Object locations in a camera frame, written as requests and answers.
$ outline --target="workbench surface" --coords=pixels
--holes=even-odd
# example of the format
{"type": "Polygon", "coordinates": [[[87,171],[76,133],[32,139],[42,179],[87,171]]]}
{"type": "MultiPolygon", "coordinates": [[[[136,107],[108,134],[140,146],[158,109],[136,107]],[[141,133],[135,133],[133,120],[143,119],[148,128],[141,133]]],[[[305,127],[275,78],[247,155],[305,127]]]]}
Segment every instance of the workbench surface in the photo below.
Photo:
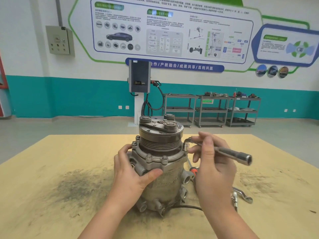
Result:
{"type": "MultiPolygon", "coordinates": [[[[253,204],[239,198],[238,212],[255,233],[319,238],[319,170],[253,135],[218,136],[254,158],[250,167],[237,164],[234,187],[253,197],[253,204]]],[[[114,154],[134,140],[135,135],[50,135],[0,165],[0,238],[77,238],[111,188],[114,154]]],[[[193,184],[186,187],[186,204],[199,206],[193,184]]],[[[164,218],[132,209],[115,235],[215,237],[203,212],[186,208],[164,218]]]]}

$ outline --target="car illustration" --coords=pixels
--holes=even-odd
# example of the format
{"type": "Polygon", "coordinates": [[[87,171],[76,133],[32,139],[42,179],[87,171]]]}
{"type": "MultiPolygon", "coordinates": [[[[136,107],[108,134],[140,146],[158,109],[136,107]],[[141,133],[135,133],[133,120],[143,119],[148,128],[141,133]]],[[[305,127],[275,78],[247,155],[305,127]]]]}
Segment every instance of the car illustration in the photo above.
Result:
{"type": "Polygon", "coordinates": [[[106,38],[108,40],[125,40],[126,42],[129,42],[133,39],[133,37],[127,33],[108,34],[106,38]]]}

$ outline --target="teal wall stripe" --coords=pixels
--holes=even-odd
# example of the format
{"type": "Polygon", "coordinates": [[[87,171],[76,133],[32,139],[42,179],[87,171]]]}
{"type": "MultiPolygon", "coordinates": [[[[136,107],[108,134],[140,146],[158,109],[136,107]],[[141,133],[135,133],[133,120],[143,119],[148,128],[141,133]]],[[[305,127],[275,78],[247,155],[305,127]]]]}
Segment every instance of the teal wall stripe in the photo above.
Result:
{"type": "MultiPolygon", "coordinates": [[[[17,117],[50,118],[54,116],[134,116],[134,97],[126,81],[68,79],[56,77],[7,76],[10,100],[17,117]]],[[[203,94],[206,91],[233,94],[235,87],[187,84],[161,86],[164,93],[203,94]]],[[[262,98],[260,118],[319,119],[319,92],[263,88],[237,88],[262,98]]],[[[154,108],[161,105],[160,92],[151,87],[149,101],[154,108]]],[[[171,99],[168,105],[188,105],[186,99],[171,99]]]]}

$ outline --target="gray floor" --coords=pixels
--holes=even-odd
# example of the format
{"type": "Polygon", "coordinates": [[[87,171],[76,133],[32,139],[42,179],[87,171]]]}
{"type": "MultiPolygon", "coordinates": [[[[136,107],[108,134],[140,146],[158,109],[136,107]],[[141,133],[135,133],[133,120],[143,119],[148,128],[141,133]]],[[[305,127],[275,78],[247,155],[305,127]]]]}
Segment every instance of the gray floor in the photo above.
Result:
{"type": "MultiPolygon", "coordinates": [[[[138,134],[129,127],[132,118],[58,118],[0,120],[0,164],[50,134],[138,134]]],[[[258,119],[253,127],[186,127],[216,134],[253,134],[319,168],[319,121],[308,119],[258,119]]]]}

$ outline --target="electrical box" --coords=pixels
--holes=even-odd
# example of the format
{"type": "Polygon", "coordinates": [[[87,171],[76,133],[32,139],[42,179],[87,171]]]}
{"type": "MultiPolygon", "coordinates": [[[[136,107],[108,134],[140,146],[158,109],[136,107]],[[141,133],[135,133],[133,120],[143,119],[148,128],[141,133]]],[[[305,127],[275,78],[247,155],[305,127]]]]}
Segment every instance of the electrical box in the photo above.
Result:
{"type": "Polygon", "coordinates": [[[70,29],[60,26],[45,26],[45,29],[51,54],[75,55],[73,34],[70,29]]]}
{"type": "Polygon", "coordinates": [[[129,91],[149,93],[151,86],[151,63],[129,60],[129,91]]]}

